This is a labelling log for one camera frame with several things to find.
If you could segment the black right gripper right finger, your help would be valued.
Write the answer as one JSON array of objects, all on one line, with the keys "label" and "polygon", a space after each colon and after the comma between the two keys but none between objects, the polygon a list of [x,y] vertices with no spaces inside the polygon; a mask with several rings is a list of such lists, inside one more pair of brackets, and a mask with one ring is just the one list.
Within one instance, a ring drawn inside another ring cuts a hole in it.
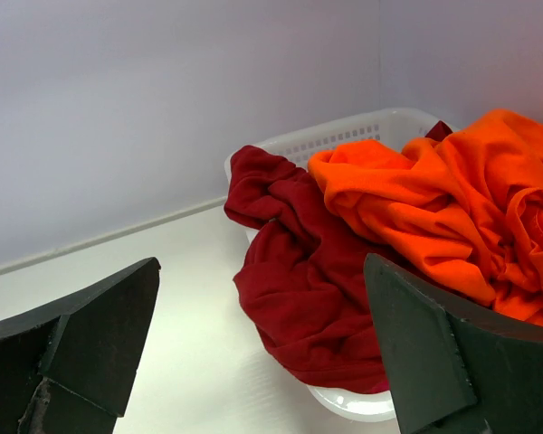
[{"label": "black right gripper right finger", "polygon": [[401,432],[543,433],[543,327],[376,254],[364,276]]}]

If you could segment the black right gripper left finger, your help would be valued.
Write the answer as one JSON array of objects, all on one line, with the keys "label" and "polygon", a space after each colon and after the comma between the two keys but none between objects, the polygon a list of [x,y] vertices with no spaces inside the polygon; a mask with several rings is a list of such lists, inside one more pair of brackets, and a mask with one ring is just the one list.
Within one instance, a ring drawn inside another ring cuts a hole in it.
[{"label": "black right gripper left finger", "polygon": [[111,433],[148,336],[160,264],[143,259],[0,321],[0,433]]}]

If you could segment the orange t-shirt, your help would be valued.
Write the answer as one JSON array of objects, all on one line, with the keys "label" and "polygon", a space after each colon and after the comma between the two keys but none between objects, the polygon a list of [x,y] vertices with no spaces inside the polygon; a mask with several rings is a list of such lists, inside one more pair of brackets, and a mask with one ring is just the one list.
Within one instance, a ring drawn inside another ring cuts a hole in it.
[{"label": "orange t-shirt", "polygon": [[442,287],[543,326],[543,124],[486,113],[401,151],[375,140],[315,154],[328,210]]}]

